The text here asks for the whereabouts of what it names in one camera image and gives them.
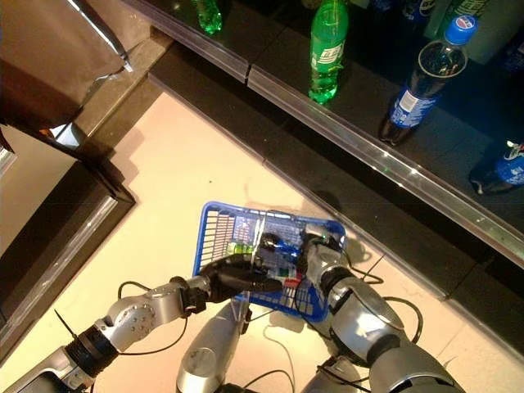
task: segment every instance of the blue bottle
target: blue bottle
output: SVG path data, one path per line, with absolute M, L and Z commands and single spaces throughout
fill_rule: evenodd
M 477 194 L 502 194 L 524 185 L 524 143 L 508 142 L 508 147 L 503 157 L 481 162 L 469 174 Z
M 420 51 L 415 70 L 382 124 L 380 140 L 396 145 L 421 123 L 444 86 L 466 68 L 464 46 L 477 28 L 473 16 L 459 16 L 449 25 L 445 39 L 430 42 Z
M 435 8 L 436 0 L 404 0 L 402 15 L 410 22 L 426 24 Z

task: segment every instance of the green plastic bottle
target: green plastic bottle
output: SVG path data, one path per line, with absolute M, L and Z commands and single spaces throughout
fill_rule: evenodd
M 323 104 L 338 89 L 349 19 L 344 0 L 324 0 L 311 27 L 311 84 L 309 97 Z
M 192 0 L 200 27 L 209 35 L 222 29 L 222 15 L 215 0 Z
M 471 15 L 480 18 L 489 2 L 490 0 L 453 0 L 445 10 L 437 36 L 444 37 L 444 32 L 457 16 Z

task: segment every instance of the blue shopping basket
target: blue shopping basket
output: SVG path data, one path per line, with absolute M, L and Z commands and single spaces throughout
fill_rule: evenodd
M 201 215 L 196 244 L 193 275 L 201 267 L 231 253 L 232 244 L 255 245 L 260 231 L 279 236 L 286 244 L 300 248 L 306 224 L 325 227 L 344 241 L 346 231 L 337 221 L 289 215 L 283 212 L 256 210 L 246 207 L 208 202 Z M 281 255 L 264 253 L 264 264 L 284 269 L 295 268 Z M 328 305 L 322 294 L 304 278 L 297 287 L 286 287 L 279 292 L 251 292 L 250 302 L 286 314 L 303 316 L 311 322 L 320 322 L 328 314 Z

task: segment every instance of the tiled floor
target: tiled floor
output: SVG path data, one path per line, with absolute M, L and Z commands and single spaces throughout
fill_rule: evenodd
M 116 148 L 114 163 L 138 205 L 113 232 L 53 308 L 76 332 L 100 318 L 115 300 L 118 285 L 129 279 L 149 286 L 174 275 L 189 276 L 197 241 L 201 207 L 211 200 L 327 217 L 316 205 L 270 173 L 260 161 L 231 143 L 212 125 L 173 98 L 162 95 Z M 355 265 L 385 282 L 375 286 L 384 296 L 411 300 L 423 312 L 420 345 L 443 363 L 468 392 L 519 392 L 521 364 L 502 353 L 446 304 L 435 299 L 380 251 L 350 233 L 348 253 Z M 133 294 L 130 288 L 126 294 Z M 174 392 L 180 359 L 199 328 L 221 305 L 192 316 L 186 336 L 171 350 L 143 357 L 120 357 L 97 379 L 98 392 Z M 416 318 L 404 305 L 394 305 L 409 335 Z M 256 306 L 254 314 L 264 312 Z M 183 322 L 155 330 L 132 350 L 150 350 L 177 337 Z M 69 342 L 50 310 L 0 369 L 0 391 L 59 345 Z M 299 319 L 273 313 L 253 322 L 242 337 L 228 372 L 239 385 L 274 368 L 291 370 L 297 390 L 314 375 L 328 352 L 322 339 Z M 356 373 L 366 375 L 366 370 Z M 258 391 L 290 391 L 284 376 L 257 382 Z

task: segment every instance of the blue bottle cap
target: blue bottle cap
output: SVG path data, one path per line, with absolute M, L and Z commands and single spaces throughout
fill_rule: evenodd
M 461 15 L 453 19 L 445 31 L 444 38 L 453 45 L 464 45 L 478 29 L 478 22 L 474 16 Z

